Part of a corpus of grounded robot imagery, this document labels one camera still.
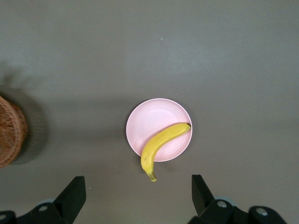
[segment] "basket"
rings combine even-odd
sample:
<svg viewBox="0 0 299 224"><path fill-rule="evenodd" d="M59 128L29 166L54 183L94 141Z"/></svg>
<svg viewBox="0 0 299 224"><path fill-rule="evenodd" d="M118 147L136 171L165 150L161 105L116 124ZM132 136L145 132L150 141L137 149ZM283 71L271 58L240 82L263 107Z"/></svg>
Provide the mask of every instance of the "basket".
<svg viewBox="0 0 299 224"><path fill-rule="evenodd" d="M27 134L28 125L22 111L0 96L0 168L17 157Z"/></svg>

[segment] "banana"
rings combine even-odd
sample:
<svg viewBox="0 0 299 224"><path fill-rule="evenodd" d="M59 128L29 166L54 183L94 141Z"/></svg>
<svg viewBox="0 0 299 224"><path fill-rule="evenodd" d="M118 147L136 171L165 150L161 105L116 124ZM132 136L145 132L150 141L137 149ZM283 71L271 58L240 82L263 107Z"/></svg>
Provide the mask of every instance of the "banana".
<svg viewBox="0 0 299 224"><path fill-rule="evenodd" d="M162 130L145 145L141 154L141 166L151 181L156 181L154 173L154 159L159 149L171 140L185 134L191 125L188 123L177 123Z"/></svg>

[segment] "gray table surface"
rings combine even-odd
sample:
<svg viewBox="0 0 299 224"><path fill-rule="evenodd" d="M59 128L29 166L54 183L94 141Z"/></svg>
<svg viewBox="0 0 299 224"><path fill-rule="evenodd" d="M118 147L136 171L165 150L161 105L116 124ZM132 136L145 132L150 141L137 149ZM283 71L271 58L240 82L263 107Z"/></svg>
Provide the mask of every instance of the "gray table surface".
<svg viewBox="0 0 299 224"><path fill-rule="evenodd" d="M184 224L201 174L244 211L299 221L297 0L2 0L0 91L33 127L23 157L0 169L0 210L22 215L84 175L75 224ZM150 98L193 122L155 183L125 135Z"/></svg>

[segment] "brown woven basket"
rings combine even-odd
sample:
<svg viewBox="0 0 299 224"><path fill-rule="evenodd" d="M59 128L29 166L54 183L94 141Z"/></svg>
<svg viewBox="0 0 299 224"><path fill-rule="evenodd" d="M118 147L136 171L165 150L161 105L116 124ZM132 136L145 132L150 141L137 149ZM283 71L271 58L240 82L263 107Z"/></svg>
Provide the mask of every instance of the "brown woven basket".
<svg viewBox="0 0 299 224"><path fill-rule="evenodd" d="M28 125L18 106L0 96L0 168L19 154L28 134Z"/></svg>

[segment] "pink plate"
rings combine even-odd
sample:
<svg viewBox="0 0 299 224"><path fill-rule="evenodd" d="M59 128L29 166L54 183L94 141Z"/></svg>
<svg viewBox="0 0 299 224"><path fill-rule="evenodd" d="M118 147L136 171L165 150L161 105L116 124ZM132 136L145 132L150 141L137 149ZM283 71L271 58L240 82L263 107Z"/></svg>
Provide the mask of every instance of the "pink plate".
<svg viewBox="0 0 299 224"><path fill-rule="evenodd" d="M172 100L156 98L139 104L127 122L128 142L141 156L144 146L153 136L178 122L191 124L191 130L165 144L155 157L156 162L172 160L187 148L192 136L192 123L187 111Z"/></svg>

